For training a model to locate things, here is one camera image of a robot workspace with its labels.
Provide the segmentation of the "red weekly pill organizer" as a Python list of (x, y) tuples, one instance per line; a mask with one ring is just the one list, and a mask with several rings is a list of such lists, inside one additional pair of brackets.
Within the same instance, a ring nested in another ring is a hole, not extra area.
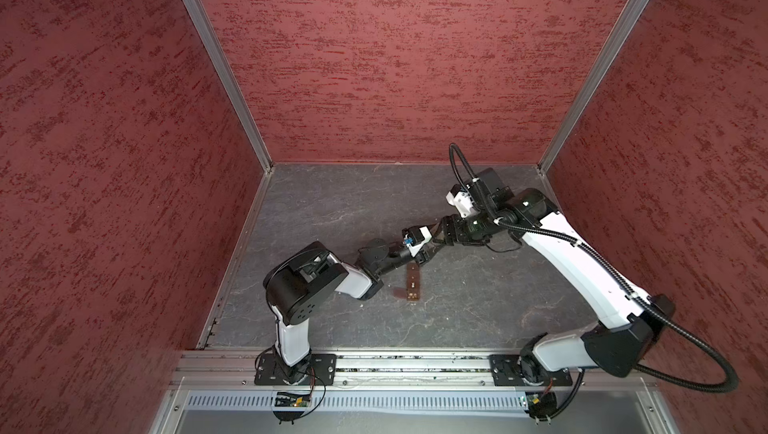
[(405, 286), (394, 288), (393, 295), (397, 299), (403, 299), (408, 302), (417, 302), (421, 297), (420, 285), (420, 266), (417, 263), (409, 263), (406, 266)]

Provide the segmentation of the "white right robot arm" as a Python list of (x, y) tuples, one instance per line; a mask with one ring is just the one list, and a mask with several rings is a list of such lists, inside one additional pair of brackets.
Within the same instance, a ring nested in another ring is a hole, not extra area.
[(545, 333), (526, 344), (520, 352), (521, 376), (532, 385), (571, 368), (600, 368), (615, 377), (627, 376), (664, 328), (642, 305), (648, 303), (670, 318), (675, 304), (663, 294), (649, 295), (621, 274), (611, 275), (541, 191), (526, 189), (513, 195), (504, 188), (491, 199), (496, 213), (511, 221), (510, 236), (541, 254), (596, 316), (580, 328)]

